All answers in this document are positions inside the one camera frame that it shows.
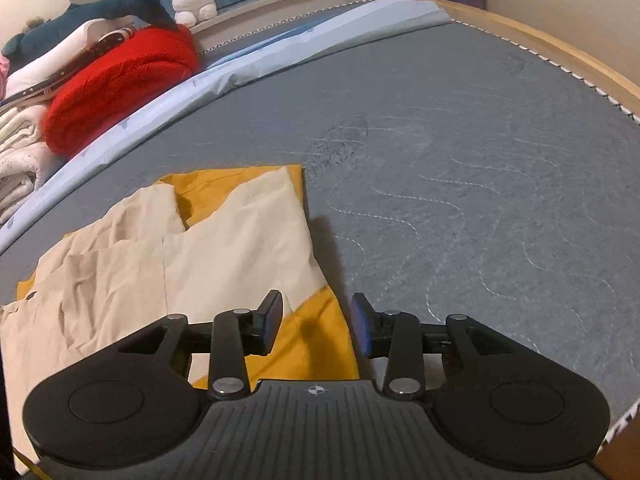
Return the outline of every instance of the round red cushion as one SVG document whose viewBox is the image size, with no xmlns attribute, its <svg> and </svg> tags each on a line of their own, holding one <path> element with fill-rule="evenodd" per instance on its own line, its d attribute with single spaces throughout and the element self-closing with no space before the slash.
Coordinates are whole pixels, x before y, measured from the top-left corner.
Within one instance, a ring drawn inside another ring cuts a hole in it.
<svg viewBox="0 0 640 480">
<path fill-rule="evenodd" d="M 51 151 L 75 156 L 93 140 L 200 69 L 188 28 L 147 27 L 73 76 L 44 115 Z"/>
</svg>

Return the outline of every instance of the metal screw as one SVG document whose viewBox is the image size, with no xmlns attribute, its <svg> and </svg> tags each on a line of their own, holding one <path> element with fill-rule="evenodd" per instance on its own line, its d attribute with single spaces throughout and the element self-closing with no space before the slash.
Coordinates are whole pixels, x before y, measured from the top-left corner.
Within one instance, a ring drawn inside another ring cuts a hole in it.
<svg viewBox="0 0 640 480">
<path fill-rule="evenodd" d="M 237 377 L 222 377 L 215 380 L 212 386 L 219 395 L 233 395 L 244 388 L 244 383 Z"/>
<path fill-rule="evenodd" d="M 420 390 L 420 383 L 411 377 L 400 377 L 389 383 L 389 389 L 397 395 L 413 395 Z"/>
</svg>

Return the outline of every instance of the bed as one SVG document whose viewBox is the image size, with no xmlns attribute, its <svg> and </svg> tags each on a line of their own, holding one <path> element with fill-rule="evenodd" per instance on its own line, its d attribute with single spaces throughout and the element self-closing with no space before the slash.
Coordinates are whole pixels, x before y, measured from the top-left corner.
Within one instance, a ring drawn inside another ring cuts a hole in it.
<svg viewBox="0 0 640 480">
<path fill-rule="evenodd" d="M 640 130 L 616 104 L 464 23 L 337 52 L 96 174 L 0 255 L 0 301 L 65 233 L 167 173 L 302 163 L 316 258 L 343 305 L 362 291 L 425 322 L 469 314 L 589 378 L 617 418 L 640 392 Z"/>
</svg>

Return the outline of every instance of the white pillow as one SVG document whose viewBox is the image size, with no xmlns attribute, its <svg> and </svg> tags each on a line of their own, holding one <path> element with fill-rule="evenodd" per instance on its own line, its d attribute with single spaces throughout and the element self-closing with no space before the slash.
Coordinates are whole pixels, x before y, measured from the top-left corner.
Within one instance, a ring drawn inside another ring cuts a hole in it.
<svg viewBox="0 0 640 480">
<path fill-rule="evenodd" d="M 76 28 L 64 40 L 38 59 L 12 73 L 6 80 L 5 98 L 31 88 L 62 70 L 86 47 L 92 46 L 105 34 L 125 27 L 133 21 L 133 16 L 117 20 L 90 20 Z"/>
</svg>

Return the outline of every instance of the teal shark plush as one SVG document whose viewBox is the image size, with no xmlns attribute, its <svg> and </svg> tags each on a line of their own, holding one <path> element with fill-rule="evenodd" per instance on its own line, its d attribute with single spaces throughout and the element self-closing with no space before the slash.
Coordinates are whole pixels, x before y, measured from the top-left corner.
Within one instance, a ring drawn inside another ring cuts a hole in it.
<svg viewBox="0 0 640 480">
<path fill-rule="evenodd" d="M 9 60 L 9 74 L 54 48 L 76 28 L 89 20 L 115 20 L 137 16 L 156 27 L 175 30 L 177 25 L 159 0 L 101 0 L 92 4 L 71 4 L 65 13 L 6 42 L 2 54 Z"/>
</svg>

